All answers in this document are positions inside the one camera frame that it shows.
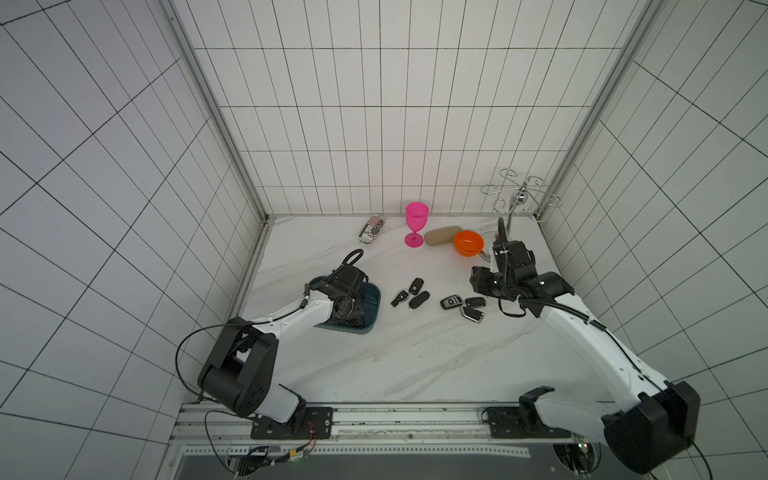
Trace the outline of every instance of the car key fob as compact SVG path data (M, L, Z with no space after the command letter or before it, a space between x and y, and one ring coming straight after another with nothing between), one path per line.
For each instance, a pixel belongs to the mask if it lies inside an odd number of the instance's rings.
M451 308L457 308L462 305L462 298L458 295L451 295L448 298L440 300L440 306L443 310L450 310Z
M392 306L398 306L400 303L405 302L406 298L408 298L408 292L405 290L400 290L400 293L398 293L395 299L392 301Z
M419 295L419 292L422 291L422 286L424 286L424 280L417 278L411 283L411 286L408 288L408 293L411 295Z
M468 306L460 306L458 308L462 312L462 316L466 319L470 319L471 321L475 323L480 323L482 320L482 317L485 316L483 312L480 310L475 310L473 308L469 308Z
M485 306L485 298L481 296L473 296L472 298L464 300L464 304L469 308L479 308Z
M419 295L411 298L411 301L408 302L408 306L411 308L419 308L419 306L424 303L429 298L429 292L426 290L421 292Z

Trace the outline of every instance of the black cable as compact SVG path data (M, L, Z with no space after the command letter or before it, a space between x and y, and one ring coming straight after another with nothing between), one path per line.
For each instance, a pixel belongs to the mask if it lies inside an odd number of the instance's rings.
M278 317L276 319L273 319L273 321L274 320L279 320L279 319L281 319L283 317L286 317L286 316L290 315L291 313L286 313L283 316L280 316L280 317ZM240 325L239 327L242 328L244 326L263 325L265 323L271 323L271 322L248 323L248 324ZM216 399L212 399L211 397L206 397L202 390L200 390L199 392L197 392L195 390L192 390L192 388L189 386L189 384L184 381L184 377L182 377L181 376L181 372L179 372L179 352L181 351L181 346L184 344L184 342L189 340L189 338L192 337L192 335L194 335L195 333L200 333L200 332L202 332L204 330L215 329L215 328L220 328L220 327L224 327L224 326L238 326L238 325L237 324L233 325L232 323L221 323L219 325L204 326L203 328L199 328L197 330L194 330L192 333L190 333L189 335L185 336L184 339L182 339L179 342L179 346L176 347L176 355L174 356L174 363L175 363L175 366L176 366L176 376L179 377L179 380L181 381L181 384L184 386L185 389L189 390L191 393L193 393L194 395L197 396L197 401L198 402L200 400L210 400L211 402L216 402L217 400Z
M704 454L701 452L701 449L699 449L695 443L691 442L690 444L694 446L696 451L699 452L699 455L701 455L701 459L704 460L704 464L707 466L707 471L710 473L710 480L714 480L714 477L712 476L712 469L710 468L710 463L707 461L707 457L704 456Z
M223 413L224 415L229 415L229 416L232 416L232 417L236 417L237 415L234 415L233 413L225 412L223 410L208 410L207 412L205 412L205 416L203 417L203 426L205 427L205 435L208 437L208 442L210 443L211 449L213 449L213 451L214 451L214 455L216 456L216 460L218 460L219 463L221 464L221 466L224 467L229 473L231 473L232 475L237 475L237 472L235 472L233 469L227 467L227 464L225 464L224 461L219 456L219 454L216 453L216 447L214 446L214 441L211 439L210 433L208 432L208 415L213 413L213 412Z
M512 316L514 318L522 318L526 315L526 312L525 312L525 309L522 308L522 306L520 307L520 309L523 311L523 313L507 313L502 308L502 299L498 299L498 310L501 313L504 313L506 316Z
M212 399L211 397L206 397L205 395L203 395L203 391L202 390L200 390L199 392L196 392L196 391L192 390L192 388L189 386L189 384L184 381L184 378L181 376L181 372L179 372L179 352L181 351L181 346L184 344L184 342L186 342L195 333L200 333L203 330L220 328L220 327L227 326L227 325L229 325L229 324L228 323L222 323L220 325L209 325L209 326L204 326L201 329L197 329L197 330L193 331L192 333L190 333L189 335L185 336L184 339L179 342L179 346L176 347L176 355L174 356L174 362L176 364L176 376L179 377L179 380L181 381L181 385L183 385L185 389L189 390L191 393L193 393L193 394L195 394L197 396L197 401L198 402L200 400L210 400L211 402L216 402L216 400Z

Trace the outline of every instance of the orange bowl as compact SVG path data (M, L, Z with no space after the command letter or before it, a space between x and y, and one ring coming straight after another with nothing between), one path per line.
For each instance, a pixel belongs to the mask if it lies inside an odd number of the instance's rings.
M465 257L473 257L482 252L485 242L482 237L471 230L462 230L453 237L453 246L456 251Z

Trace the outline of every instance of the white tiled wall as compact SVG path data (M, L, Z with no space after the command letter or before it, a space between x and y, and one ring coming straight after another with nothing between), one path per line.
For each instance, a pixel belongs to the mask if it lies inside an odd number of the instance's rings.
M2 476L154 478L256 207L154 0L0 22Z
M265 208L491 212L552 177L638 0L174 0Z
M543 225L601 321L700 393L715 478L768 468L767 9L670 0ZM690 454L674 479L709 478Z

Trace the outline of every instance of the red wire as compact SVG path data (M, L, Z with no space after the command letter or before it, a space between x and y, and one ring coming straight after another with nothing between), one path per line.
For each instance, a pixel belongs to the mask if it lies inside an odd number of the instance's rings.
M312 444L312 447L310 448L310 451L307 452L307 453L310 453L312 450L315 449L315 445L317 445L317 436L315 435L315 425L309 420L307 420L306 422L310 424L310 428L312 432L312 435L310 436L310 442L314 441L314 443Z

